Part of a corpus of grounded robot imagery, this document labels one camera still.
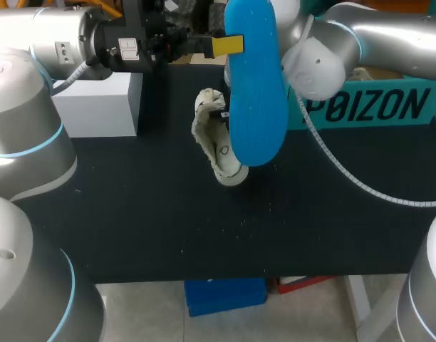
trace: teal sign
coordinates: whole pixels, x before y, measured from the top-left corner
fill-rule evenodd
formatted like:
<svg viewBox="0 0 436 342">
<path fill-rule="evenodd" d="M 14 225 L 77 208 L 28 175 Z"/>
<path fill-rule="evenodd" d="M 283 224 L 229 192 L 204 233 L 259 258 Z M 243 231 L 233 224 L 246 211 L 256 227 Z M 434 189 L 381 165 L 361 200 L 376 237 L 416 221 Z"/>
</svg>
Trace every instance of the teal sign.
<svg viewBox="0 0 436 342">
<path fill-rule="evenodd" d="M 289 89 L 289 129 L 306 129 Z M 317 129 L 427 125 L 436 113 L 436 81 L 351 81 L 327 101 L 304 101 Z"/>
</svg>

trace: sneaker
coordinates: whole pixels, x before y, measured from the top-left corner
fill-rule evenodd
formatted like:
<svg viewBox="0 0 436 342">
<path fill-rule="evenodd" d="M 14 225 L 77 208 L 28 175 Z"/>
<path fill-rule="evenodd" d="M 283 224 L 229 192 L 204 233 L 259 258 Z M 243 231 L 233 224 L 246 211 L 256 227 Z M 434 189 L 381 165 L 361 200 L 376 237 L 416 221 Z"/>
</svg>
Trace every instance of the sneaker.
<svg viewBox="0 0 436 342">
<path fill-rule="evenodd" d="M 201 90 L 194 105 L 195 117 L 192 134 L 209 158 L 218 182 L 227 187 L 242 183 L 248 176 L 249 168 L 236 158 L 231 138 L 226 127 L 224 96 L 211 88 Z"/>
</svg>

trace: red object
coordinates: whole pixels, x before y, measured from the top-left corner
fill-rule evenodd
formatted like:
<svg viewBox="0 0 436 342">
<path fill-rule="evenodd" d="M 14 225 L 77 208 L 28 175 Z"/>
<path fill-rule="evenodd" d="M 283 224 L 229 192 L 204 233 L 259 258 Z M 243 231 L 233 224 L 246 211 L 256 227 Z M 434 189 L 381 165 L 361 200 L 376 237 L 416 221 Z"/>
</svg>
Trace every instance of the red object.
<svg viewBox="0 0 436 342">
<path fill-rule="evenodd" d="M 294 281 L 292 283 L 284 285 L 280 285 L 279 280 L 277 278 L 274 278 L 274 285 L 278 289 L 278 292 L 280 294 L 287 294 L 288 292 L 299 290 L 304 287 L 321 283 L 332 278 L 333 276 L 307 276 L 304 279 L 300 279 L 298 281 Z"/>
</svg>

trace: black mat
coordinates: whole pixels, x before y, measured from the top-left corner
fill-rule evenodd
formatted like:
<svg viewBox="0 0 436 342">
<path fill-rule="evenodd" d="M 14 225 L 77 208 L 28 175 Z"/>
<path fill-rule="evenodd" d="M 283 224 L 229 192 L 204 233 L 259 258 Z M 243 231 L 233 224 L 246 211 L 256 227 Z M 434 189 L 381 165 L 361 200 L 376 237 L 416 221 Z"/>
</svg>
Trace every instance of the black mat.
<svg viewBox="0 0 436 342">
<path fill-rule="evenodd" d="M 92 280 L 409 271 L 436 209 L 364 193 L 306 131 L 289 132 L 273 162 L 251 169 L 242 186 L 221 186 L 190 126 L 196 94 L 217 87 L 222 68 L 169 70 L 145 77 L 138 138 L 75 139 L 73 179 L 17 202 Z M 436 123 L 322 136 L 368 185 L 436 200 Z"/>
</svg>

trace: white box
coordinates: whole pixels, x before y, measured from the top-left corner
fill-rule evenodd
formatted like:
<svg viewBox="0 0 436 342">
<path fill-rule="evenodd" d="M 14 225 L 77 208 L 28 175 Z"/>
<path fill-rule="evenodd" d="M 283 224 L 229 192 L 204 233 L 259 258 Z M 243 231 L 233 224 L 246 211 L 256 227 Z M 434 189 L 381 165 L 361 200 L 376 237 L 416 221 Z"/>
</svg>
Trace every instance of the white box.
<svg viewBox="0 0 436 342">
<path fill-rule="evenodd" d="M 141 73 L 114 73 L 104 81 L 76 81 L 53 97 L 71 138 L 137 135 Z"/>
</svg>

